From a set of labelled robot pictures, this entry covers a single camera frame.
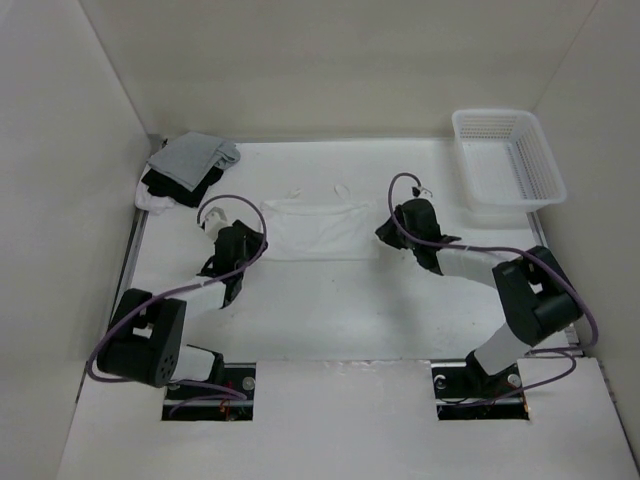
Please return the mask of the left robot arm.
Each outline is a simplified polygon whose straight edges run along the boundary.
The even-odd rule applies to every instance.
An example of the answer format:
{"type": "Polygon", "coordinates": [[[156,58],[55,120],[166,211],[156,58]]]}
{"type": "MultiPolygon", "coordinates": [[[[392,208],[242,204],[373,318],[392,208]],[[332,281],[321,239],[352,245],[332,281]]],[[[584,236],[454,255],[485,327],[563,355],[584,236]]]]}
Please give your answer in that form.
{"type": "Polygon", "coordinates": [[[202,398],[219,395],[225,377],[216,368],[221,355],[184,344],[184,328],[193,318],[230,306],[242,291],[244,272],[267,246],[264,233],[236,220],[219,231],[214,254],[187,285],[161,294],[126,290],[90,356],[89,376],[156,388],[187,380],[202,398]]]}

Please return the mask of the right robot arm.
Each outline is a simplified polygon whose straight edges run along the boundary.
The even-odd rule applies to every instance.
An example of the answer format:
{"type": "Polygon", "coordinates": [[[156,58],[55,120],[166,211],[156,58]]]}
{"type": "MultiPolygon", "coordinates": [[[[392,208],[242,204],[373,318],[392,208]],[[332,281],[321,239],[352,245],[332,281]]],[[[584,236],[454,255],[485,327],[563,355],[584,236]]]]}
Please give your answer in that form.
{"type": "Polygon", "coordinates": [[[460,373],[473,395],[489,394],[518,359],[584,315],[583,303],[549,249],[464,246],[459,237],[442,233],[426,199],[397,205],[375,235],[387,246],[412,252],[418,265],[435,275],[497,292],[504,321],[466,356],[460,373]]]}

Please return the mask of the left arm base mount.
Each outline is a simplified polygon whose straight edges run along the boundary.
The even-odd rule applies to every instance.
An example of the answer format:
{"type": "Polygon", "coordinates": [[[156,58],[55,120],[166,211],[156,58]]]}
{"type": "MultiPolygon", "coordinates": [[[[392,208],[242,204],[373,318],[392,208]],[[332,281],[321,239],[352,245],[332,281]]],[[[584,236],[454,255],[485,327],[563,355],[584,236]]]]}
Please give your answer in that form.
{"type": "Polygon", "coordinates": [[[247,422],[254,416],[257,365],[230,363],[214,380],[216,389],[170,386],[162,404],[162,421],[247,422]]]}

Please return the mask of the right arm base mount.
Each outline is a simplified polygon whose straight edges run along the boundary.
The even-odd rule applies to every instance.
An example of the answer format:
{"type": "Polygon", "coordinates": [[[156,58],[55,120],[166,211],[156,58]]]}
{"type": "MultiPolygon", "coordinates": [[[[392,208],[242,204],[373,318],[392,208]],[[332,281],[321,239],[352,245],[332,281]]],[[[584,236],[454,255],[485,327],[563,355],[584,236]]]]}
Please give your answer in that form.
{"type": "Polygon", "coordinates": [[[524,394],[507,397],[522,386],[517,365],[488,380],[474,380],[460,362],[435,363],[431,373],[441,421],[529,419],[524,394]]]}

